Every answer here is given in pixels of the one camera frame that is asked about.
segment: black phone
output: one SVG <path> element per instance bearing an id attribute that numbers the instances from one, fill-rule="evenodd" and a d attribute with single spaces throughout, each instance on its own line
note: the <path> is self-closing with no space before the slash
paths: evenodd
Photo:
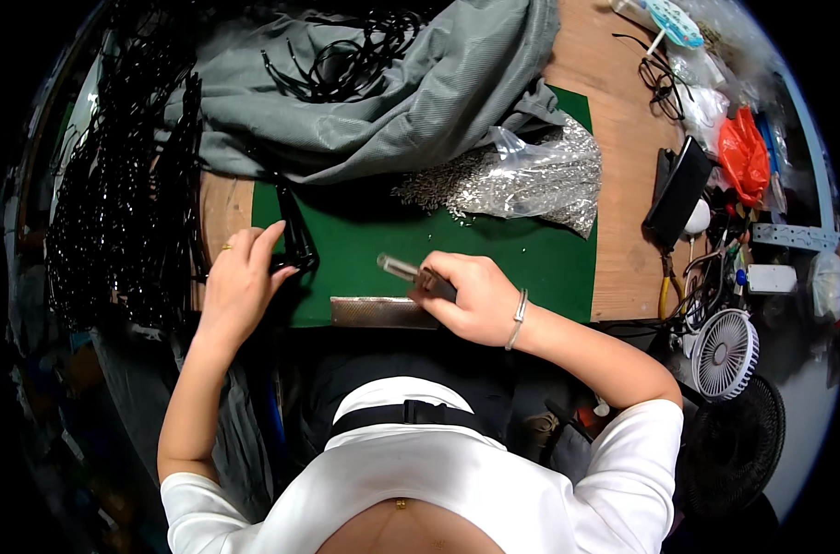
<path id="1" fill-rule="evenodd" d="M 658 246 L 667 250 L 672 250 L 681 236 L 685 224 L 694 212 L 694 206 L 706 187 L 709 173 L 713 171 L 713 162 L 706 157 L 706 153 L 693 137 L 685 139 L 681 152 L 674 156 L 671 162 L 672 167 L 666 177 L 666 183 L 662 184 L 662 192 L 654 198 L 654 204 L 642 224 Z M 658 161 L 658 173 L 662 169 L 661 166 L 662 162 Z"/>

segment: fan grille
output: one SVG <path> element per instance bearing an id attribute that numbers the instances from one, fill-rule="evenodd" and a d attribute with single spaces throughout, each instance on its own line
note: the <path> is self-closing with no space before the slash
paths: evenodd
<path id="1" fill-rule="evenodd" d="M 748 506 L 771 479 L 785 432 L 780 393 L 757 375 L 735 399 L 702 405 L 677 464 L 682 510 L 714 518 Z"/>
<path id="2" fill-rule="evenodd" d="M 722 310 L 703 326 L 694 345 L 697 390 L 709 400 L 727 400 L 746 388 L 758 363 L 758 333 L 746 312 Z"/>

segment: black fan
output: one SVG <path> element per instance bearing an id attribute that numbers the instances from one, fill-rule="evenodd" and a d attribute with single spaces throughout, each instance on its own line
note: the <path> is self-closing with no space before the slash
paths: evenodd
<path id="1" fill-rule="evenodd" d="M 676 466 L 682 511 L 717 518 L 748 506 L 771 479 L 785 434 L 780 393 L 758 375 L 733 400 L 702 403 Z"/>

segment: red plastic bag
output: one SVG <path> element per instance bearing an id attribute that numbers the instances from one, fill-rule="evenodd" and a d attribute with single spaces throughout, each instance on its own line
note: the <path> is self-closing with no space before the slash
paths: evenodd
<path id="1" fill-rule="evenodd" d="M 747 207 L 756 205 L 771 178 L 768 150 L 761 138 L 749 106 L 737 110 L 733 120 L 726 120 L 719 132 L 719 161 L 727 183 Z"/>

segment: hand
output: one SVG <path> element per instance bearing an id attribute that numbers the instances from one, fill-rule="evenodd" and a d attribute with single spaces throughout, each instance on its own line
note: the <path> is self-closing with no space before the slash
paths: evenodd
<path id="1" fill-rule="evenodd" d="M 266 230 L 242 229 L 229 238 L 232 248 L 217 256 L 207 277 L 196 335 L 235 354 L 257 328 L 278 287 L 298 271 L 289 266 L 270 275 L 272 249 L 283 230 L 281 221 Z"/>
<path id="2" fill-rule="evenodd" d="M 408 296 L 455 335 L 489 347 L 503 347 L 516 326 L 521 298 L 515 286 L 490 258 L 433 252 L 423 268 L 446 278 L 457 289 L 456 304 L 412 290 Z"/>

